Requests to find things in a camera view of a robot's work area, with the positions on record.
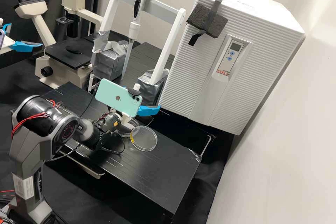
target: glass petri dish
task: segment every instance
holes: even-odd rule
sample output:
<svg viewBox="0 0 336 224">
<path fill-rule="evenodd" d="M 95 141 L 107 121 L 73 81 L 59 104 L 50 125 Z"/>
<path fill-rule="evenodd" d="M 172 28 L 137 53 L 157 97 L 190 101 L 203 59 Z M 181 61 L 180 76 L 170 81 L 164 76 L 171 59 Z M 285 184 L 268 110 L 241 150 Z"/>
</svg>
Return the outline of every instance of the glass petri dish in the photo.
<svg viewBox="0 0 336 224">
<path fill-rule="evenodd" d="M 158 142 L 156 133 L 147 126 L 137 126 L 131 131 L 132 144 L 141 151 L 152 151 Z"/>
<path fill-rule="evenodd" d="M 132 118 L 126 125 L 120 125 L 114 132 L 118 133 L 122 137 L 130 137 L 131 131 L 135 127 L 138 127 L 139 123 L 136 119 Z"/>
</svg>

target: white chiller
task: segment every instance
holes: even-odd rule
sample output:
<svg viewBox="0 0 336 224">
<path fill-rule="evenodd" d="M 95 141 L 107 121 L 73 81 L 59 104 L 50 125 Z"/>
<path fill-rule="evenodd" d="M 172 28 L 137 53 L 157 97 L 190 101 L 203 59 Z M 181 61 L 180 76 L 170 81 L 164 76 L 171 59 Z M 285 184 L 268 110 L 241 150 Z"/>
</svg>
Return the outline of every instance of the white chiller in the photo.
<svg viewBox="0 0 336 224">
<path fill-rule="evenodd" d="M 196 0 L 211 9 L 215 0 Z M 159 104 L 189 119 L 239 135 L 305 33 L 272 0 L 223 0 L 228 19 L 218 38 L 186 25 Z"/>
</svg>

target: ribbed white housing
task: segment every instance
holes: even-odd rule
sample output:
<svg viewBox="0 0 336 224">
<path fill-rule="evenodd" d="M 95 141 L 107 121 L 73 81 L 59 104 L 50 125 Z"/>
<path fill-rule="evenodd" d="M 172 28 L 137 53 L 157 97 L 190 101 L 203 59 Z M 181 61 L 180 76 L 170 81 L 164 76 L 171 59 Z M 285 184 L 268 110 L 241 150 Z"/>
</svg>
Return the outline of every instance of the ribbed white housing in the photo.
<svg viewBox="0 0 336 224">
<path fill-rule="evenodd" d="M 244 57 L 237 73 L 231 76 L 228 85 L 221 87 L 223 95 L 211 116 L 206 118 L 207 123 L 197 121 L 233 134 L 241 133 L 304 39 L 304 31 L 284 6 L 270 0 L 249 1 L 257 2 L 258 9 L 251 2 L 248 2 L 247 8 L 230 0 L 222 2 L 218 14 L 229 21 L 218 38 L 204 34 L 194 46 L 190 46 L 188 42 L 198 29 L 189 24 L 186 26 L 159 102 L 163 108 L 193 120 L 190 113 L 205 79 L 211 74 L 212 65 L 217 63 L 214 61 L 225 36 L 230 34 L 252 42 L 252 49 Z M 211 8 L 213 2 L 196 0 L 194 7 L 199 3 Z M 288 20 L 288 26 L 285 26 L 284 20 Z"/>
</svg>

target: white knob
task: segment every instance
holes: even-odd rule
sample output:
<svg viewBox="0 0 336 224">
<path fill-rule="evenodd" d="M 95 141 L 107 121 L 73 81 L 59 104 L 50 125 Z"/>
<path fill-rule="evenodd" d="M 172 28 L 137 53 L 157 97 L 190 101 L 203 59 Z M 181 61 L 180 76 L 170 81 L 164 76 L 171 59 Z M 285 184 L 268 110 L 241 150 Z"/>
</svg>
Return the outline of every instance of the white knob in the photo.
<svg viewBox="0 0 336 224">
<path fill-rule="evenodd" d="M 140 90 L 140 84 L 135 83 L 133 89 L 136 90 L 136 91 L 139 91 Z"/>
</svg>

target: white label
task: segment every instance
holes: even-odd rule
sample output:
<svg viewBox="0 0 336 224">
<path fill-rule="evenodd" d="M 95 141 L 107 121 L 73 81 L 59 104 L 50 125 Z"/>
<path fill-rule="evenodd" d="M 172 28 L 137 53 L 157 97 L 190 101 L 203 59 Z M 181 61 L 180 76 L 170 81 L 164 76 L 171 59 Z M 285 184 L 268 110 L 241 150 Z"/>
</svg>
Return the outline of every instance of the white label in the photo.
<svg viewBox="0 0 336 224">
<path fill-rule="evenodd" d="M 15 193 L 21 198 L 27 200 L 34 196 L 34 180 L 33 176 L 22 179 L 13 173 Z"/>
</svg>

